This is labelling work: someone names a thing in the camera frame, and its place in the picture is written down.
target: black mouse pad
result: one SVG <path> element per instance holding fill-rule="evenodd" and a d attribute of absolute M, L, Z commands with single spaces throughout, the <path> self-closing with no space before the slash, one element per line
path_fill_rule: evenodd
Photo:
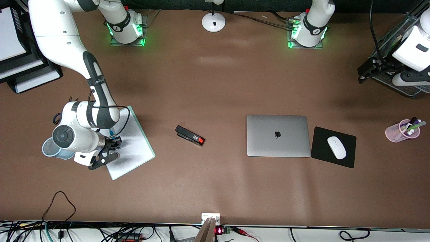
<path fill-rule="evenodd" d="M 330 149 L 329 143 L 327 142 L 327 139 L 332 136 L 339 138 L 347 152 L 347 156 L 341 160 L 338 160 L 335 157 L 332 149 Z M 356 143 L 357 137 L 353 135 L 315 127 L 315 130 L 313 131 L 312 151 L 310 156 L 318 160 L 354 168 Z"/>

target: computer mouse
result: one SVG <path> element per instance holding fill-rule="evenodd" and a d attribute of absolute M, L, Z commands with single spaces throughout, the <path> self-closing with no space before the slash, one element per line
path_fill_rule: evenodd
<path fill-rule="evenodd" d="M 338 160 L 341 160 L 347 156 L 347 151 L 345 150 L 345 147 L 339 138 L 332 136 L 327 139 L 327 142 L 329 143 L 330 149 L 332 149 L 333 154 Z"/>

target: round white base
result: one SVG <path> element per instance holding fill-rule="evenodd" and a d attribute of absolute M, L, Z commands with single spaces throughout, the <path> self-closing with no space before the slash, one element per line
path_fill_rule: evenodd
<path fill-rule="evenodd" d="M 217 12 L 214 15 L 210 12 L 203 17 L 202 25 L 209 32 L 218 32 L 224 28 L 225 18 Z"/>

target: silver laptop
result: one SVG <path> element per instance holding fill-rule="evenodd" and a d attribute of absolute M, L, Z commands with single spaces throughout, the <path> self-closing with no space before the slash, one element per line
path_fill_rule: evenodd
<path fill-rule="evenodd" d="M 310 157 L 306 116 L 247 115 L 248 156 Z"/>

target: brown leather tabletop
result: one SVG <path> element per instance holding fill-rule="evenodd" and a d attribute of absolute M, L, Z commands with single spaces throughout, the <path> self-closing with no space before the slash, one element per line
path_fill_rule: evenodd
<path fill-rule="evenodd" d="M 205 14 L 161 11 L 144 47 L 111 47 L 101 13 L 74 14 L 113 98 L 133 107 L 156 154 L 115 181 L 105 167 L 41 152 L 53 115 L 70 96 L 87 98 L 83 76 L 63 68 L 63 78 L 22 94 L 1 84 L 0 219 L 38 220 L 62 190 L 76 205 L 72 220 L 198 223 L 214 212 L 229 224 L 430 228 L 430 127 L 400 143 L 384 134 L 402 119 L 430 121 L 430 96 L 358 83 L 373 49 L 368 15 L 335 14 L 324 49 L 298 50 L 285 30 L 227 13 L 225 28 L 209 33 Z M 375 15 L 376 34 L 401 19 Z M 354 169 L 247 157 L 247 114 L 305 115 L 311 142 L 315 126 L 356 136 Z M 178 124 L 204 146 L 178 138 Z M 60 196 L 46 218 L 71 212 Z"/>

